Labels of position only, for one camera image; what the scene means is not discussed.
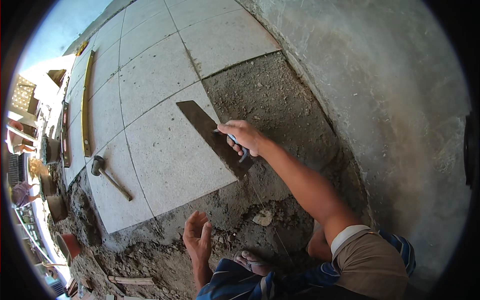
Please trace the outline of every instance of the sky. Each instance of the sky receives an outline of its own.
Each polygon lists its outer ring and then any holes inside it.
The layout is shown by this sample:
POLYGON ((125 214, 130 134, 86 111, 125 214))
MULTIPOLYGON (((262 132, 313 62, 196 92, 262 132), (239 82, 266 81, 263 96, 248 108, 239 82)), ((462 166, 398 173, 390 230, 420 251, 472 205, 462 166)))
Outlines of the sky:
POLYGON ((19 72, 62 56, 112 0, 59 0, 27 46, 19 72))

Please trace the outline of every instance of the notched trowel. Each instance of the notched trowel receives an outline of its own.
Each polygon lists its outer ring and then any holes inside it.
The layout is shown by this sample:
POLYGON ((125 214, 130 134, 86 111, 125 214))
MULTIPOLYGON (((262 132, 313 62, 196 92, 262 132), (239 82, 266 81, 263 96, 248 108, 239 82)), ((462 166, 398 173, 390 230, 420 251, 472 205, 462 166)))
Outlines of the notched trowel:
POLYGON ((248 169, 253 165, 252 158, 249 156, 240 158, 237 152, 227 144, 224 135, 214 133, 216 130, 215 121, 213 121, 195 101, 177 102, 177 106, 207 144, 218 157, 220 157, 225 167, 227 167, 235 177, 242 179, 248 169))

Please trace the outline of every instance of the bucket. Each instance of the bucket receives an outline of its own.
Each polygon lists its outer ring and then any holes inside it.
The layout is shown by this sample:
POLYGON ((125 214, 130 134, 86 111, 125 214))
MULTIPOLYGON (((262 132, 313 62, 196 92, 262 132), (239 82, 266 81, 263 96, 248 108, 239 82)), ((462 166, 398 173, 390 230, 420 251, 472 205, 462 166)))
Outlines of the bucket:
POLYGON ((40 174, 40 191, 44 197, 54 196, 57 193, 57 185, 50 175, 40 174))
POLYGON ((67 259, 67 266, 70 266, 72 259, 80 254, 80 251, 82 250, 77 238, 71 233, 59 234, 57 232, 57 244, 60 247, 63 256, 67 259))
POLYGON ((42 160, 44 165, 55 164, 61 161, 60 141, 49 138, 46 134, 42 137, 42 160))
POLYGON ((47 196, 48 209, 52 215, 53 223, 65 220, 68 216, 67 207, 60 196, 47 196))

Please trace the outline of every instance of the foot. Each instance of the foot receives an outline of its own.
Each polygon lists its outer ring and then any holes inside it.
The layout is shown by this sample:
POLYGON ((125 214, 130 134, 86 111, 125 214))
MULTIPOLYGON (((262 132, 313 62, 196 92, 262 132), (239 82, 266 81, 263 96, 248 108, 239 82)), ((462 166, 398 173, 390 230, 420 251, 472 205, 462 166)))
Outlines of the foot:
POLYGON ((308 255, 324 262, 332 261, 332 252, 325 238, 324 228, 315 221, 313 234, 307 246, 308 255))
POLYGON ((233 261, 260 276, 267 276, 272 270, 268 263, 247 250, 239 252, 233 261))

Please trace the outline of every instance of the rock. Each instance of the rock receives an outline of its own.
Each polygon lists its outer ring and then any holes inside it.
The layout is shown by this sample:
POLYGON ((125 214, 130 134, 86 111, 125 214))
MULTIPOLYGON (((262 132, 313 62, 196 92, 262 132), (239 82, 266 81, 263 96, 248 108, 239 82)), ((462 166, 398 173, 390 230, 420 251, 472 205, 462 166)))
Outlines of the rock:
POLYGON ((262 209, 253 217, 253 221, 258 225, 268 226, 272 222, 272 217, 272 212, 262 209))

